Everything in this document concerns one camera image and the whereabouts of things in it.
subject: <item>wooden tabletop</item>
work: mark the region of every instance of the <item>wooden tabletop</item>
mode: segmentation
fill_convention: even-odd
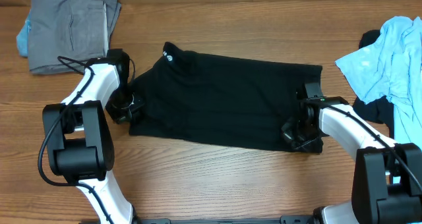
[[[420,0],[123,5],[111,47],[134,59],[136,75],[151,68],[166,41],[200,53],[323,65],[324,94],[353,102],[334,61],[357,50],[364,32],[421,9]],[[76,188],[50,186],[38,174],[42,109],[67,97],[81,77],[28,71],[15,42],[28,11],[0,8],[0,223],[96,219]],[[107,119],[116,179],[142,218],[279,217],[350,198],[354,164],[331,138],[321,155],[265,152],[130,137],[127,125]]]

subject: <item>robotic arm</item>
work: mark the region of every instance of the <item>robotic arm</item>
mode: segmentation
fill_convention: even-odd
[[[43,110],[44,130],[53,135],[47,141],[50,168],[55,175],[79,188],[100,217],[101,224],[170,224],[192,223],[168,219],[140,220],[133,206],[123,196],[114,177],[114,149],[104,115],[104,108],[116,123],[129,122],[140,116],[142,98],[128,88],[129,56],[120,49],[111,49],[107,57],[88,62],[84,78],[75,91],[60,104]],[[80,95],[91,74],[94,77]],[[302,148],[308,141],[323,134],[332,136],[356,161],[351,201],[317,208],[311,216],[282,216],[281,219],[201,220],[203,224],[290,224],[290,223],[409,223],[422,221],[422,193],[400,167],[392,152],[374,139],[357,118],[379,136],[404,160],[409,170],[422,181],[422,154],[415,144],[397,144],[380,135],[360,119],[342,98],[326,98],[318,83],[299,90],[301,118],[292,118],[282,128],[283,138],[293,147]],[[70,109],[56,127],[54,120],[64,108]],[[85,138],[66,139],[64,134],[84,131]],[[387,184],[386,172],[401,176],[400,184]]]

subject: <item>crumpled blue fabric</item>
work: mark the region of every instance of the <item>crumpled blue fabric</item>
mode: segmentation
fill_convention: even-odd
[[[386,96],[394,104],[394,139],[422,148],[422,21],[395,16],[376,42],[336,61],[365,103]]]
[[[26,17],[25,24],[16,37],[16,44],[18,45],[19,55],[22,57],[28,56],[28,34],[31,31],[31,11]]]

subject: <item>folded gray towel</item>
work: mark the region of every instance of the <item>folded gray towel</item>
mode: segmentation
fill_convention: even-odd
[[[70,71],[57,56],[79,61],[105,56],[105,45],[108,47],[120,8],[117,0],[32,0],[32,28],[28,35],[30,71],[34,74]]]

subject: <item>white arm segment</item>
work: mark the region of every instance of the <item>white arm segment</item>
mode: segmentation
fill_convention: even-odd
[[[380,138],[389,146],[394,147],[396,143],[394,139],[380,134],[380,132],[359,117],[350,105],[339,104],[333,105],[333,107],[349,112],[368,126],[375,134],[379,134]],[[320,110],[319,127],[323,133],[333,137],[353,160],[356,160],[356,152],[359,148],[370,146],[375,148],[384,147],[353,119],[329,108]],[[358,224],[351,206],[351,201],[325,207],[322,211],[322,220],[324,224]]]
[[[99,181],[98,179],[88,179],[81,180],[79,182],[94,187],[94,190],[100,197],[104,208],[107,210],[108,214],[110,214],[111,220],[113,220],[115,224],[132,223],[133,207],[125,199],[122,192],[120,191],[119,185],[117,184],[112,170],[107,172],[103,181]],[[109,223],[106,221],[106,217],[103,214],[103,211],[101,210],[100,205],[98,204],[94,195],[90,194],[89,191],[84,187],[78,186],[77,188],[79,188],[90,201],[98,217],[100,217],[100,223]]]
[[[111,94],[119,87],[119,74],[114,65],[109,65],[107,63],[94,64],[91,66],[91,69],[94,71],[94,77],[82,96],[75,102],[75,105],[82,104],[85,101],[99,100],[104,108]],[[62,103],[68,104],[76,96],[76,93],[86,84],[90,75],[91,71],[85,69],[84,77],[79,82],[78,86],[69,97],[62,101]],[[83,126],[75,128],[75,131],[81,130],[84,130]],[[100,197],[104,208],[107,210],[108,214],[110,214],[111,220],[113,220],[115,224],[132,223],[133,207],[120,191],[113,171],[108,171],[103,181],[99,181],[98,179],[87,179],[79,182],[94,188]],[[86,188],[79,186],[77,188],[79,188],[90,201],[98,217],[100,217],[100,223],[108,224],[109,221],[106,221],[106,217],[94,195],[90,194]]]
[[[82,104],[85,101],[99,100],[104,108],[111,94],[119,87],[119,74],[114,65],[109,65],[107,63],[94,64],[91,66],[91,69],[94,71],[94,77],[82,96],[75,102],[75,105]],[[61,103],[65,103],[67,105],[73,98],[75,98],[76,93],[79,92],[86,84],[90,75],[91,71],[85,69],[85,75],[79,82],[78,86],[72,94]]]
[[[373,132],[375,132],[375,134],[379,134],[380,138],[383,139],[388,145],[394,147],[394,144],[396,143],[394,139],[382,135],[375,128],[366,123],[355,113],[350,105],[339,104],[333,105],[333,107],[341,109],[345,112],[349,112],[351,115],[362,121]],[[359,148],[367,148],[370,146],[375,148],[384,147],[353,119],[330,108],[320,110],[319,127],[323,133],[333,137],[351,156],[351,158],[353,158],[353,160],[356,160],[356,151]]]

